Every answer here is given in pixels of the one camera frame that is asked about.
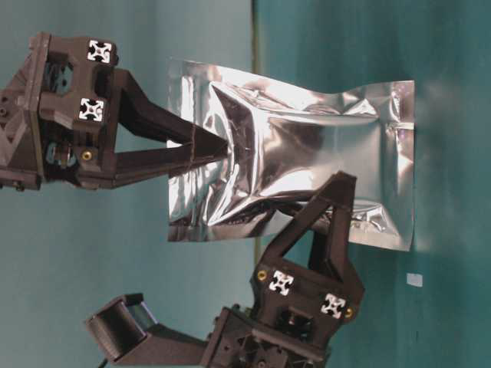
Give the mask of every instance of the cable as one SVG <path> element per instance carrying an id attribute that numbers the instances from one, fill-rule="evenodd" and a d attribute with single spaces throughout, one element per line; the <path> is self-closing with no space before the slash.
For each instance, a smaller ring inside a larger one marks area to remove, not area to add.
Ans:
<path id="1" fill-rule="evenodd" d="M 101 364 L 97 368 L 104 368 L 107 365 L 107 359 L 104 359 Z"/>

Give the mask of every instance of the robotic arm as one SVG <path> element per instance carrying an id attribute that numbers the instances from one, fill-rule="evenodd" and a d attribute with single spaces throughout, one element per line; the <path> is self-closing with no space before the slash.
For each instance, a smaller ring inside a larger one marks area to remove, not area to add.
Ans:
<path id="1" fill-rule="evenodd" d="M 225 140 L 151 103 L 131 73 L 115 67 L 110 41 L 40 33 L 30 49 L 0 90 L 0 188 L 39 190 L 61 180 L 112 189 L 226 157 Z M 115 153 L 118 123 L 180 146 Z"/>
<path id="2" fill-rule="evenodd" d="M 142 294 L 118 297 L 85 323 L 115 365 L 212 368 L 322 368 L 328 342 L 356 318 L 364 288 L 348 259 L 356 179 L 338 172 L 272 240 L 251 278 L 250 312 L 224 307 L 207 341 L 156 322 Z M 331 209 L 327 235 L 315 233 L 308 268 L 285 254 Z"/>

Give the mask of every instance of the brass insert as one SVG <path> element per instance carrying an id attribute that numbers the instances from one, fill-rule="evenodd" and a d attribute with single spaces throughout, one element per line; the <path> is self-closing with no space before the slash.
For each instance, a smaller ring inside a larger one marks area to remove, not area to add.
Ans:
<path id="1" fill-rule="evenodd" d="M 258 280 L 264 281 L 268 277 L 268 273 L 264 270 L 258 272 Z"/>

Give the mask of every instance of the crinkled foil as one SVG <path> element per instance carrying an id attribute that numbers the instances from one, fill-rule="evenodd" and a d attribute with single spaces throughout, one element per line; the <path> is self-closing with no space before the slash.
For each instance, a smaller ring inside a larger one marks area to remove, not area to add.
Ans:
<path id="1" fill-rule="evenodd" d="M 188 61 L 172 61 L 169 76 L 169 109 L 229 142 L 228 159 L 170 178 L 170 241 L 278 232 L 343 170 L 358 178 L 350 240 L 409 250 L 413 81 L 321 94 Z M 326 213 L 315 227 L 328 223 Z"/>

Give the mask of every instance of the teal wall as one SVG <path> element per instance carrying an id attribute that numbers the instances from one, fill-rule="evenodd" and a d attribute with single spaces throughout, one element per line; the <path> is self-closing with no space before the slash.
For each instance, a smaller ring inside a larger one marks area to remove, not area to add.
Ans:
<path id="1" fill-rule="evenodd" d="M 489 366 L 491 2 L 254 3 L 261 74 L 322 92 L 416 81 L 414 246 L 352 247 L 367 293 L 328 365 Z"/>
<path id="2" fill-rule="evenodd" d="M 251 68 L 249 2 L 2 0 L 0 86 L 39 31 L 116 42 L 120 67 L 161 104 L 169 57 Z M 148 147 L 127 133 L 118 143 Z M 1 367 L 95 368 L 102 356 L 82 321 L 119 294 L 144 292 L 159 320 L 202 338 L 223 305 L 251 304 L 252 241 L 166 243 L 166 198 L 164 178 L 0 191 Z"/>

